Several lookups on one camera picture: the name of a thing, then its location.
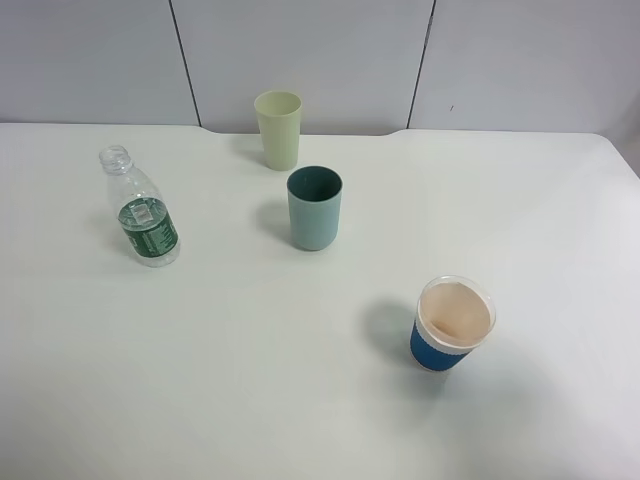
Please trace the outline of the teal plastic cup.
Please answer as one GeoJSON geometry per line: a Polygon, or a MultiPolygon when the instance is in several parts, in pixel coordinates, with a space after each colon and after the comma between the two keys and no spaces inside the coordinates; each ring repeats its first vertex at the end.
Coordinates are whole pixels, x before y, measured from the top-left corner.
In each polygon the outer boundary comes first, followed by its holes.
{"type": "Polygon", "coordinates": [[[339,228],[343,181],[324,166],[294,171],[286,183],[292,242],[307,251],[328,247],[339,228]]]}

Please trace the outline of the clear bottle green label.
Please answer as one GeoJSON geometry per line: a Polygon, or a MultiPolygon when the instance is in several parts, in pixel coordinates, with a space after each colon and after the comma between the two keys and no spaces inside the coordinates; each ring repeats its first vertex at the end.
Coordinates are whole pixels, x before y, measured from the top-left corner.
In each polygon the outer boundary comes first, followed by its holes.
{"type": "Polygon", "coordinates": [[[99,153],[107,198],[140,263],[159,268],[180,254],[180,237],[160,190],[128,151],[113,145],[99,153]]]}

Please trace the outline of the pale yellow plastic cup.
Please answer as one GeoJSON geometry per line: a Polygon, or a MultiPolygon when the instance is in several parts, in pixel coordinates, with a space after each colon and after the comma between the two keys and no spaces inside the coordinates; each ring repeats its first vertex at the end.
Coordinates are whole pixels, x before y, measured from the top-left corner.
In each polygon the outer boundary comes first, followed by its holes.
{"type": "Polygon", "coordinates": [[[254,102],[266,165],[292,170],[298,162],[301,99],[286,91],[269,91],[254,102]]]}

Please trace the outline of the blue sleeve paper cup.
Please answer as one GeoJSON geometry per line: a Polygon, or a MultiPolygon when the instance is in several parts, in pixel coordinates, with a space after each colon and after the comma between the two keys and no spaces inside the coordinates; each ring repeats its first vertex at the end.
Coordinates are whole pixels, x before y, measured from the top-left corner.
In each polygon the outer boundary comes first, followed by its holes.
{"type": "Polygon", "coordinates": [[[478,284],[456,275],[438,277],[418,298],[410,353],[427,370],[448,371],[486,340],[495,321],[493,300],[478,284]]]}

